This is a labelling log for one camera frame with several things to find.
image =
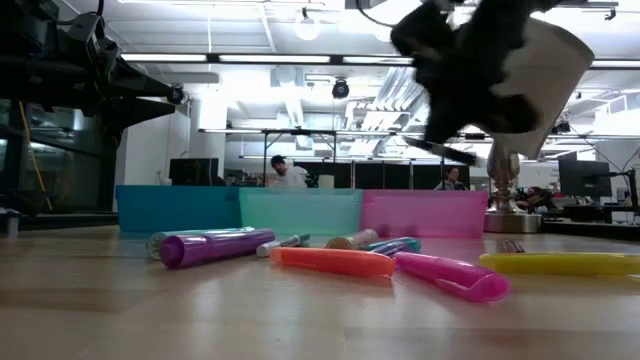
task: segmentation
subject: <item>plastic bin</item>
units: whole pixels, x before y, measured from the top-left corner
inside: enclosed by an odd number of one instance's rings
[[[344,235],[358,231],[362,190],[240,188],[240,204],[243,226]]]
[[[242,226],[234,187],[119,185],[116,200],[125,233]]]
[[[479,238],[487,199],[482,191],[365,190],[360,229],[380,237]]]

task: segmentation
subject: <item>purple marker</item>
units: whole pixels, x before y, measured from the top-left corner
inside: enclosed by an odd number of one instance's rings
[[[168,269],[200,265],[213,260],[255,254],[256,248],[275,240],[270,229],[223,234],[174,235],[160,248],[160,258]]]
[[[369,252],[393,257],[398,251],[410,251],[409,244],[406,241],[390,241],[384,245],[380,245]]]

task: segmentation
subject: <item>orange marker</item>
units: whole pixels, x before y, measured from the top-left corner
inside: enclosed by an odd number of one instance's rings
[[[395,260],[382,254],[358,250],[276,248],[269,255],[274,263],[350,276],[391,276]]]

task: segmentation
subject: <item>pink marker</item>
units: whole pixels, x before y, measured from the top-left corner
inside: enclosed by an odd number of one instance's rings
[[[497,301],[511,289],[504,276],[464,261],[408,252],[396,253],[395,259],[400,270],[469,301]]]

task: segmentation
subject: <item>computer monitor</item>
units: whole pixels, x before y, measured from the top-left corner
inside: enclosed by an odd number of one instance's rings
[[[172,185],[220,186],[218,159],[171,159],[169,178]]]
[[[601,161],[559,160],[560,191],[567,196],[611,197],[609,163]]]

